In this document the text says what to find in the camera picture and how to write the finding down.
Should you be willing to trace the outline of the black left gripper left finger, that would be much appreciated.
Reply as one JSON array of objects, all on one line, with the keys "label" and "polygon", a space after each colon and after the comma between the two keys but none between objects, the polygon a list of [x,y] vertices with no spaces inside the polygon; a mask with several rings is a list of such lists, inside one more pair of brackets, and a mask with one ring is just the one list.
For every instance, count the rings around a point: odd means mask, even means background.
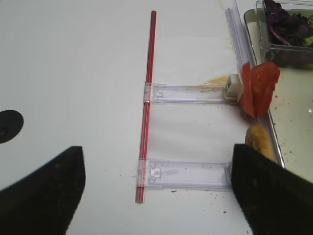
[{"label": "black left gripper left finger", "polygon": [[66,234],[85,183],[83,149],[72,146],[0,191],[0,233]]}]

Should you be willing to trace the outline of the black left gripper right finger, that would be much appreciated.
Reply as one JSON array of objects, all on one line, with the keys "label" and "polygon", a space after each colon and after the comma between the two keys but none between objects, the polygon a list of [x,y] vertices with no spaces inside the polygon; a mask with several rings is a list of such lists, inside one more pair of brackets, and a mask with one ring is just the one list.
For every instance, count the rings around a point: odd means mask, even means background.
[{"label": "black left gripper right finger", "polygon": [[235,197],[255,235],[311,235],[313,184],[246,144],[235,144]]}]

